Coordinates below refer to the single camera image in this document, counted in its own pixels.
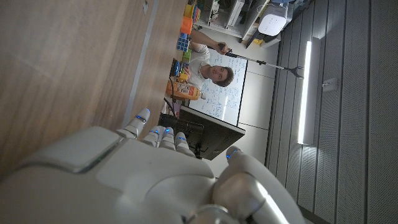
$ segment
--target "whiteboard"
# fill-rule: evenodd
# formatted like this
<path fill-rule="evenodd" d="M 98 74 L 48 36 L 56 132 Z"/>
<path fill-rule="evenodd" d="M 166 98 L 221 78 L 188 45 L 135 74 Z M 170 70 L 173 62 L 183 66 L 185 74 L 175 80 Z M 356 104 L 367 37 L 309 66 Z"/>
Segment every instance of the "whiteboard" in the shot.
<path fill-rule="evenodd" d="M 244 77 L 248 61 L 246 59 L 220 55 L 212 49 L 209 49 L 209 51 L 210 65 L 232 68 L 234 80 L 227 87 L 221 87 L 214 84 L 210 79 L 206 79 L 201 89 L 202 93 L 206 93 L 206 99 L 191 100 L 189 107 L 229 124 L 238 125 Z"/>

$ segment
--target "desk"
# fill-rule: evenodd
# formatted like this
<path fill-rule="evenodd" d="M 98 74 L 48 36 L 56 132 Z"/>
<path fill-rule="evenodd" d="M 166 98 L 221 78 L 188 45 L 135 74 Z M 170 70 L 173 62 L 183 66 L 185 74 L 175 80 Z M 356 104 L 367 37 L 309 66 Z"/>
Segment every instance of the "desk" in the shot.
<path fill-rule="evenodd" d="M 92 125 L 121 128 L 155 0 L 6 1 L 0 7 L 0 176 Z M 132 113 L 157 124 L 185 2 L 159 0 Z"/>

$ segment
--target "gray wall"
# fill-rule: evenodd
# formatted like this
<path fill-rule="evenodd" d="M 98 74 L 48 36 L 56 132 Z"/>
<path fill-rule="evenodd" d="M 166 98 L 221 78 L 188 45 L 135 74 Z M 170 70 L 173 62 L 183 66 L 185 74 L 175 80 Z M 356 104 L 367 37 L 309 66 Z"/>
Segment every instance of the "gray wall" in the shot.
<path fill-rule="evenodd" d="M 314 223 L 398 222 L 397 9 L 315 0 L 282 32 L 285 67 L 321 40 L 314 144 L 297 144 L 302 81 L 277 71 L 266 166 Z M 330 78 L 338 89 L 322 93 Z"/>

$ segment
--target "orange bottle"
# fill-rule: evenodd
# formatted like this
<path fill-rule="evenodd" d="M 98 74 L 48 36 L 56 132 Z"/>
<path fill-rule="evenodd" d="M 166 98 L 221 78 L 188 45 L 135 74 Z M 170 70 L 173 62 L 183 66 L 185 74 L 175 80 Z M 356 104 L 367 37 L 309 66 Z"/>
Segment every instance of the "orange bottle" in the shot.
<path fill-rule="evenodd" d="M 200 98 L 206 99 L 205 94 L 201 94 L 200 90 L 189 83 L 180 83 L 180 82 L 173 82 L 174 86 L 174 98 L 176 100 L 197 100 Z M 172 82 L 167 83 L 166 93 L 171 95 L 173 92 L 172 89 Z"/>

